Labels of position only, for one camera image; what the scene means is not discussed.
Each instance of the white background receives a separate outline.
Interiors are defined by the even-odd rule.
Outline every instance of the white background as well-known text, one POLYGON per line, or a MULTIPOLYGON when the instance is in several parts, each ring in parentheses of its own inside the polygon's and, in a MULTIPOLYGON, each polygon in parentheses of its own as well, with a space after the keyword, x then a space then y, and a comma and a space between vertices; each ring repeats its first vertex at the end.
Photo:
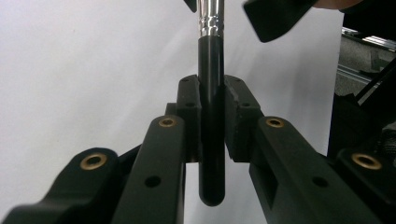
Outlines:
MULTIPOLYGON (((226 74, 325 153, 342 14, 312 9, 263 44, 241 6, 226 1, 226 74)), ((178 81, 197 72, 197 24, 182 0, 0 0, 0 219, 39 201, 79 152, 139 145, 178 81)), ((215 208, 199 201, 188 165, 185 223, 265 223, 248 166, 226 164, 215 208)))

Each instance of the brass insert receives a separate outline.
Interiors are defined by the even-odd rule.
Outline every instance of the brass insert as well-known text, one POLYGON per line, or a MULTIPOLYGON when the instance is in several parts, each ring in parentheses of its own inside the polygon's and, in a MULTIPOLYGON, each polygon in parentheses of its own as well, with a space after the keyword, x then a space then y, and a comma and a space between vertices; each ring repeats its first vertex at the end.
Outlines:
POLYGON ((354 153, 352 154, 352 160, 361 167, 370 170, 379 170, 382 168, 381 162, 379 162, 376 158, 362 154, 362 153, 354 153))
POLYGON ((282 128, 285 125, 281 119, 267 119, 265 122, 274 128, 282 128))
POLYGON ((107 161, 107 156, 103 153, 92 153, 84 158, 79 165, 83 170, 94 170, 103 166, 107 161))
POLYGON ((160 120, 160 126, 164 127, 164 128, 170 128, 175 126, 177 123, 174 119, 170 119, 170 118, 166 118, 166 119, 162 119, 160 120))

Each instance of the screw hole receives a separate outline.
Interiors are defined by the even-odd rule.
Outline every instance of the screw hole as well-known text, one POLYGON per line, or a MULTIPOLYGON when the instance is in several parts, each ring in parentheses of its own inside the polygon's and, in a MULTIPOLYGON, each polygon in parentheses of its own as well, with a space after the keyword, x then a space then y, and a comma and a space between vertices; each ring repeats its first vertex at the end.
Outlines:
POLYGON ((159 186, 160 184, 161 184, 161 179, 156 175, 147 178, 145 181, 145 185, 148 188, 155 188, 155 187, 159 186))
POLYGON ((176 125, 176 121, 174 119, 162 119, 160 120, 160 126, 164 128, 173 127, 176 125))
POLYGON ((79 166, 83 170, 94 170, 103 166, 107 161, 107 156, 103 153, 93 153, 84 158, 79 166))
POLYGON ((283 121, 280 120, 280 119, 268 119, 268 120, 266 121, 266 123, 267 123, 269 126, 274 127, 274 128, 281 128, 281 127, 284 126, 283 121))
POLYGON ((327 180, 322 177, 315 176, 314 178, 312 178, 312 182, 314 182, 314 184, 321 188, 329 187, 329 183, 327 182, 327 180))
POLYGON ((101 160, 102 160, 102 159, 100 159, 100 157, 95 156, 95 157, 92 157, 92 158, 87 159, 87 164, 89 164, 89 165, 94 165, 94 164, 96 164, 96 163, 99 163, 101 160))
POLYGON ((362 153, 354 153, 352 154, 352 160, 361 167, 370 170, 379 170, 382 168, 381 162, 379 162, 376 158, 362 154, 362 153))

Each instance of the silver ferrule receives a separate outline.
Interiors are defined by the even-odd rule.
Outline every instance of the silver ferrule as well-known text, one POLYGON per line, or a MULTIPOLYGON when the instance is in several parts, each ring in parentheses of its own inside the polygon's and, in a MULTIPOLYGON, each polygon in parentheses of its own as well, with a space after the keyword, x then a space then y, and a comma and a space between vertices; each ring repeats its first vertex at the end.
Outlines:
POLYGON ((224 0, 198 0, 200 37, 224 35, 224 0))

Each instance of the black mechanical part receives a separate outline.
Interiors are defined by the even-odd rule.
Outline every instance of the black mechanical part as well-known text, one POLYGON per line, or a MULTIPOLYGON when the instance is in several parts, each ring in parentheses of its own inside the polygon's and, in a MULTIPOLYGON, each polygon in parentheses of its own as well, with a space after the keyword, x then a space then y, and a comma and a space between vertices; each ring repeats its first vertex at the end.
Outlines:
POLYGON ((197 11, 197 0, 184 0, 184 2, 187 4, 192 12, 197 11))
POLYGON ((385 68, 378 74, 376 75, 373 80, 370 81, 369 84, 367 84, 357 95, 356 99, 359 101, 361 97, 363 97, 373 86, 378 84, 378 82, 381 81, 386 76, 389 76, 389 72, 396 67, 396 58, 393 59, 385 68))
POLYGON ((289 122, 260 119, 256 141, 249 171, 268 223, 381 223, 289 122))
POLYGON ((338 153, 347 147, 365 146, 372 150, 380 132, 381 127, 361 109, 353 94, 334 95, 328 159, 335 160, 338 153))
POLYGON ((361 108, 372 116, 381 127, 396 120, 396 104, 394 104, 396 59, 389 63, 384 70, 381 84, 361 105, 361 108))
POLYGON ((165 115, 176 115, 176 103, 168 103, 166 104, 165 115))
POLYGON ((134 161, 136 160, 139 149, 142 145, 134 147, 133 149, 127 151, 126 153, 119 156, 120 166, 123 175, 128 175, 134 166, 134 161))
POLYGON ((257 127, 257 120, 263 116, 260 105, 245 82, 232 76, 225 76, 225 143, 230 157, 235 162, 250 162, 249 145, 257 127))
POLYGON ((335 171, 384 223, 396 220, 396 168, 389 161, 367 150, 342 150, 335 171))
POLYGON ((198 162, 201 144, 201 101, 196 75, 178 82, 176 113, 186 122, 186 162, 198 162))
POLYGON ((261 42, 287 33, 318 0, 248 0, 245 12, 261 42))
POLYGON ((387 21, 396 21, 394 4, 393 0, 364 0, 353 7, 343 9, 343 27, 367 36, 375 35, 396 40, 396 29, 386 24, 387 21))
POLYGON ((64 167, 41 202, 14 208, 4 224, 108 223, 121 190, 117 154, 92 148, 64 167))
POLYGON ((111 223, 182 223, 184 158, 183 119, 176 116, 154 119, 111 223))
POLYGON ((385 128, 376 146, 376 153, 386 158, 396 168, 396 130, 385 128))
POLYGON ((202 105, 200 197, 209 206, 222 202, 224 179, 224 59, 223 40, 206 35, 198 40, 198 79, 202 105))

